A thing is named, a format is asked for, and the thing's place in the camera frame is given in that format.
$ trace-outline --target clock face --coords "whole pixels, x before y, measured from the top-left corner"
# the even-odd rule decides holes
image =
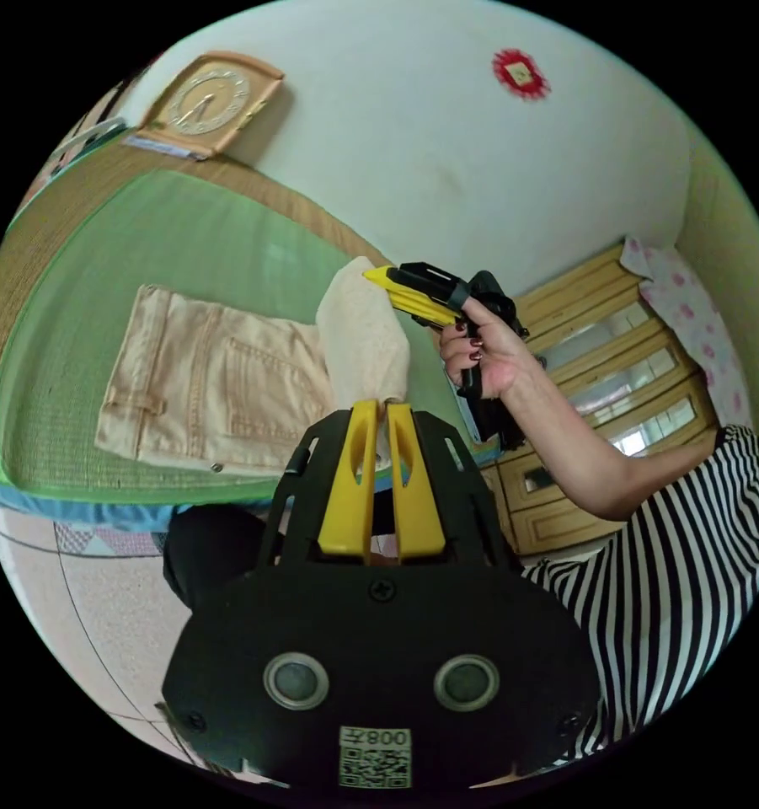
[[[183,136],[204,135],[230,123],[249,96],[250,82],[243,72],[232,67],[206,69],[174,91],[163,123]]]

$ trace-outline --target screw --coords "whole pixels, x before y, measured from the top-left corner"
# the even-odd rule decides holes
[[[577,731],[580,724],[581,720],[579,717],[576,714],[570,714],[569,716],[565,716],[559,722],[559,727],[557,730],[559,731],[560,736],[568,736],[573,731]]]
[[[197,733],[204,733],[208,729],[208,725],[205,721],[205,717],[197,713],[197,711],[192,710],[186,717],[185,717],[185,724],[192,730],[196,731]]]
[[[396,585],[390,579],[376,579],[368,587],[368,595],[379,603],[392,601],[396,595]]]

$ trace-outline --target woman's hand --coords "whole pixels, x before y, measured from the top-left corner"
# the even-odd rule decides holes
[[[470,340],[466,327],[447,326],[441,332],[441,359],[449,378],[461,385],[461,371],[480,365],[483,398],[498,399],[515,382],[522,359],[530,356],[525,343],[504,321],[473,297],[463,311],[478,326],[478,337]]]

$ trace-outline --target beige pants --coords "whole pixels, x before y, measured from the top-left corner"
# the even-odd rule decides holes
[[[316,325],[263,318],[162,287],[138,290],[99,413],[96,446],[180,469],[272,477],[334,410],[407,393],[409,343],[357,259],[334,278]],[[389,464],[377,442],[377,467]]]

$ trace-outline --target striped shirt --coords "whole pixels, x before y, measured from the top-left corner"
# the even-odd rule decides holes
[[[589,632],[601,702],[566,758],[660,716],[713,665],[759,591],[759,436],[719,430],[714,453],[653,494],[600,553],[522,574]]]

